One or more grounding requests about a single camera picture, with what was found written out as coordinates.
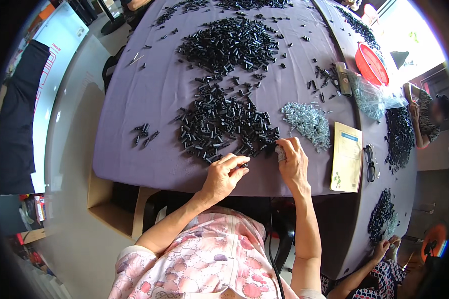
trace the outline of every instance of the eyeglasses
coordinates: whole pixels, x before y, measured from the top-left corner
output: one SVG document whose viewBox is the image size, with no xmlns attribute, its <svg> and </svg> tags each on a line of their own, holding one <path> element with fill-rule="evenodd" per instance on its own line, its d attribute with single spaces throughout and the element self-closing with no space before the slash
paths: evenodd
<svg viewBox="0 0 449 299">
<path fill-rule="evenodd" d="M 379 178 L 379 175 L 381 174 L 381 171 L 379 171 L 379 166 L 377 165 L 377 159 L 374 157 L 373 148 L 374 147 L 372 144 L 368 144 L 364 147 L 364 157 L 368 163 L 368 182 L 374 182 L 374 179 L 376 177 Z"/>
</svg>

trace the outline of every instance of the red plastic basket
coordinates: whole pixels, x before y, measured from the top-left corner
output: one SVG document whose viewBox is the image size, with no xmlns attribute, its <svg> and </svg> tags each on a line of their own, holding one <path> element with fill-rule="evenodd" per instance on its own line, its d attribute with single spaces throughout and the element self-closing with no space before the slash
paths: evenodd
<svg viewBox="0 0 449 299">
<path fill-rule="evenodd" d="M 358 69 L 366 80 L 379 86 L 389 84 L 389 77 L 383 63 L 365 43 L 358 43 L 355 58 Z"/>
</svg>

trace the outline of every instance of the plastic bag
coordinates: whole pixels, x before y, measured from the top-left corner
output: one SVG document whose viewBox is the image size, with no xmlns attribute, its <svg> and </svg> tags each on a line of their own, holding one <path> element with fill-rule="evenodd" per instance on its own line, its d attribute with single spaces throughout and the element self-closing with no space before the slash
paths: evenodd
<svg viewBox="0 0 449 299">
<path fill-rule="evenodd" d="M 374 120 L 383 117 L 386 109 L 408 104 L 399 88 L 376 86 L 352 71 L 347 72 L 347 77 L 359 109 Z"/>
</svg>

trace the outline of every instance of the pink floral shirt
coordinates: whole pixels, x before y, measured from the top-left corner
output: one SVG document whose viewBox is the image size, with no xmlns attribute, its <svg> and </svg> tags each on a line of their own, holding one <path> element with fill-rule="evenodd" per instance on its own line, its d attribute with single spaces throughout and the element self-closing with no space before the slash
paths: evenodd
<svg viewBox="0 0 449 299">
<path fill-rule="evenodd" d="M 125 248 L 116 262 L 109 299 L 279 298 L 264 253 L 262 224 L 231 209 L 196 216 L 161 257 L 147 248 Z M 298 296 L 282 279 L 286 299 Z M 299 298 L 324 298 L 301 290 Z"/>
</svg>

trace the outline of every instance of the table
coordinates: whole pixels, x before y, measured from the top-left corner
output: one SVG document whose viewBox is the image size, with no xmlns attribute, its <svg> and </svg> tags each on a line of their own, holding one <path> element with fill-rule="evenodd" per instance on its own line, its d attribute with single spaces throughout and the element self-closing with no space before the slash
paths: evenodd
<svg viewBox="0 0 449 299">
<path fill-rule="evenodd" d="M 313 0 L 313 2 L 322 13 L 323 18 L 327 21 L 329 27 L 333 29 L 333 33 L 348 69 L 358 72 L 354 55 L 357 50 L 357 43 L 363 42 L 364 39 L 359 34 L 354 33 L 350 25 L 344 22 L 341 13 L 334 8 L 334 6 L 339 6 L 340 4 L 327 0 Z M 380 45 L 386 69 L 392 79 L 393 74 L 397 72 L 397 68 L 389 51 L 384 50 L 385 45 Z M 369 143 L 372 143 L 374 146 L 374 155 L 377 158 L 381 176 L 372 183 L 367 182 L 367 165 L 364 162 L 362 170 L 363 176 L 361 178 L 361 186 L 358 193 L 359 203 L 356 206 L 352 227 L 337 228 L 336 231 L 325 232 L 325 238 L 334 239 L 337 233 L 347 233 L 344 230 L 348 229 L 353 230 L 352 236 L 348 240 L 349 243 L 343 244 L 343 249 L 339 250 L 339 253 L 336 252 L 336 248 L 326 248 L 329 253 L 332 252 L 333 254 L 346 252 L 346 254 L 343 255 L 344 257 L 334 264 L 327 263 L 326 259 L 323 259 L 321 272 L 331 279 L 339 279 L 352 273 L 358 268 L 366 256 L 372 253 L 372 248 L 369 244 L 369 235 L 367 234 L 367 226 L 371 212 L 378 202 L 381 192 L 385 188 L 391 188 L 392 193 L 395 195 L 395 198 L 392 198 L 391 200 L 394 203 L 394 210 L 398 213 L 398 220 L 401 221 L 400 225 L 395 230 L 395 234 L 398 236 L 404 236 L 406 233 L 414 201 L 417 175 L 417 149 L 414 148 L 411 151 L 409 163 L 406 168 L 400 169 L 397 173 L 392 175 L 391 171 L 388 169 L 388 165 L 384 164 L 384 160 L 387 157 L 387 143 L 384 141 L 384 136 L 387 135 L 385 117 L 383 117 L 381 123 L 378 124 L 375 120 L 372 120 L 359 111 L 358 121 L 360 123 L 360 129 L 362 130 L 363 146 Z M 339 217 L 338 214 L 340 214 L 341 211 L 342 210 L 340 209 L 334 209 L 333 206 L 330 205 L 328 217 L 330 219 Z M 330 243 L 330 247 L 335 247 L 337 245 L 335 242 L 328 242 Z"/>
<path fill-rule="evenodd" d="M 209 73 L 198 67 L 191 70 L 188 63 L 179 63 L 180 57 L 175 52 L 183 42 L 183 37 L 204 29 L 201 26 L 203 23 L 237 15 L 232 10 L 220 13 L 221 8 L 214 5 L 206 8 L 211 10 L 209 12 L 200 9 L 186 14 L 181 14 L 181 8 L 178 8 L 171 19 L 163 24 L 165 28 L 151 27 L 164 12 L 163 8 L 176 2 L 156 1 L 150 6 L 115 69 L 105 97 L 95 142 L 93 169 L 98 177 L 131 185 L 184 192 L 196 192 L 203 185 L 207 165 L 185 153 L 177 138 L 179 124 L 173 119 L 179 114 L 180 107 L 188 107 L 193 101 L 193 95 L 200 85 L 194 78 Z M 288 136 L 290 127 L 282 120 L 284 115 L 281 114 L 281 107 L 291 101 L 319 102 L 318 98 L 313 98 L 311 90 L 307 90 L 306 82 L 316 79 L 315 65 L 328 69 L 331 63 L 338 61 L 334 43 L 319 12 L 306 8 L 306 5 L 308 4 L 304 1 L 297 1 L 294 7 L 287 9 L 265 7 L 260 11 L 245 11 L 249 19 L 255 19 L 254 15 L 258 13 L 263 14 L 268 18 L 264 24 L 279 30 L 285 37 L 278 40 L 280 53 L 276 55 L 277 63 L 270 64 L 261 88 L 255 89 L 252 96 L 252 101 L 260 111 L 269 112 L 273 126 L 280 127 L 283 137 Z M 273 23 L 271 16 L 282 17 L 283 20 Z M 170 34 L 175 28 L 178 28 L 178 33 Z M 304 35 L 309 36 L 311 41 L 302 39 Z M 292 48 L 287 46 L 289 43 L 293 43 Z M 152 48 L 143 48 L 144 45 L 151 45 Z M 128 63 L 137 52 L 144 57 L 129 66 Z M 287 53 L 288 57 L 282 58 L 282 53 Z M 286 69 L 280 67 L 282 62 L 286 64 Z M 252 74 L 237 67 L 220 82 L 220 86 L 233 86 L 230 79 L 234 75 L 240 77 L 241 83 L 257 83 Z M 322 90 L 326 103 L 321 107 L 326 111 L 333 111 L 327 114 L 327 118 L 331 125 L 330 138 L 334 140 L 334 122 L 355 127 L 355 115 L 350 99 L 341 96 L 327 100 L 336 93 L 335 87 L 329 84 Z M 148 147 L 139 150 L 132 147 L 135 134 L 131 130 L 143 123 L 150 123 L 150 133 L 159 130 L 160 134 Z M 333 148 L 317 153 L 310 141 L 297 132 L 295 135 L 300 137 L 309 157 L 308 179 L 312 194 L 337 193 L 329 190 Z M 239 142 L 233 142 L 220 153 L 232 152 L 238 145 Z M 250 173 L 241 180 L 232 195 L 291 195 L 282 182 L 275 156 L 265 159 L 264 154 L 261 154 L 251 160 L 249 169 Z"/>
<path fill-rule="evenodd" d="M 164 23 L 165 28 L 151 27 L 163 12 L 163 8 L 174 3 L 175 0 L 154 2 L 126 46 L 105 97 L 95 142 L 93 169 L 97 176 L 116 182 L 196 192 L 206 177 L 206 165 L 184 152 L 177 141 L 179 125 L 173 118 L 178 115 L 180 107 L 187 107 L 193 101 L 193 95 L 199 85 L 194 78 L 203 77 L 207 73 L 197 67 L 190 70 L 187 68 L 188 64 L 179 63 L 180 57 L 175 51 L 182 43 L 181 38 L 203 28 L 200 27 L 202 23 L 235 15 L 232 11 L 219 13 L 221 9 L 214 6 L 207 8 L 210 12 L 200 9 L 180 14 L 179 9 Z M 315 5 L 317 9 L 307 9 L 307 5 Z M 316 79 L 316 64 L 312 63 L 312 58 L 315 57 L 322 68 L 328 68 L 332 62 L 345 61 L 349 69 L 357 71 L 354 54 L 357 42 L 363 41 L 363 38 L 344 22 L 334 5 L 338 4 L 326 0 L 315 0 L 314 4 L 297 1 L 293 8 L 245 11 L 250 19 L 253 19 L 255 14 L 263 14 L 268 18 L 264 23 L 279 30 L 285 37 L 280 40 L 277 63 L 270 65 L 261 88 L 255 90 L 252 97 L 260 111 L 269 112 L 273 125 L 280 127 L 283 137 L 289 126 L 281 120 L 281 107 L 290 101 L 305 103 L 315 100 L 306 88 L 307 81 Z M 290 17 L 291 20 L 275 24 L 271 22 L 271 16 L 281 16 L 283 19 Z M 329 32 L 324 27 L 326 24 L 333 31 L 336 41 L 329 37 Z M 174 28 L 178 28 L 179 32 L 176 35 L 169 34 Z M 168 37 L 161 40 L 160 37 L 165 34 L 168 34 Z M 301 38 L 303 35 L 309 36 L 311 41 L 305 42 Z M 153 47 L 143 49 L 144 45 Z M 144 57 L 128 66 L 136 52 L 140 52 L 140 56 Z M 281 58 L 282 53 L 287 53 L 288 57 Z M 393 74 L 394 62 L 389 53 L 383 51 L 383 58 L 390 74 Z M 146 69 L 141 68 L 144 62 Z M 281 62 L 286 63 L 286 69 L 279 66 Z M 237 68 L 220 83 L 221 87 L 233 86 L 230 81 L 233 75 L 239 76 L 241 82 L 257 82 L 252 79 L 252 73 Z M 335 89 L 329 85 L 323 91 L 327 99 Z M 333 124 L 337 121 L 362 130 L 363 145 L 374 145 L 381 176 L 375 182 L 368 183 L 363 175 L 359 193 L 338 194 L 330 191 L 333 149 L 317 153 L 311 142 L 298 136 L 309 157 L 308 179 L 312 186 L 313 201 L 316 201 L 315 208 L 323 244 L 321 272 L 331 279 L 352 273 L 372 252 L 367 225 L 381 192 L 385 188 L 391 188 L 392 193 L 396 195 L 393 202 L 401 224 L 395 233 L 403 236 L 409 223 L 415 191 L 416 150 L 411 152 L 407 167 L 392 176 L 384 165 L 387 156 L 387 143 L 384 140 L 384 135 L 387 134 L 385 119 L 378 124 L 357 111 L 352 101 L 352 98 L 341 96 L 326 100 L 321 106 L 326 111 L 333 111 L 327 114 L 331 125 L 331 140 L 334 140 Z M 151 133 L 159 130 L 160 135 L 144 150 L 138 150 L 132 147 L 134 134 L 131 130 L 144 122 L 150 123 Z M 238 142 L 234 142 L 221 153 L 232 152 L 237 145 Z M 264 159 L 263 155 L 260 155 L 252 159 L 249 168 L 250 173 L 241 180 L 232 195 L 291 195 L 281 180 L 274 158 Z"/>
</svg>

